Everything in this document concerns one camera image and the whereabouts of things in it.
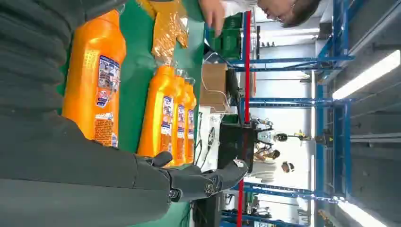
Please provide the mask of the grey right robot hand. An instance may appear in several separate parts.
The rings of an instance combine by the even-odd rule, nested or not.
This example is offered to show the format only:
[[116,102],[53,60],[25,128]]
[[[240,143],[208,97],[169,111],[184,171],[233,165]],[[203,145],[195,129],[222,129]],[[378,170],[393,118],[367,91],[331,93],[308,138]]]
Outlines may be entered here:
[[3,227],[127,227],[163,218],[175,202],[234,187],[242,160],[202,172],[155,166],[86,139],[56,113],[0,115]]

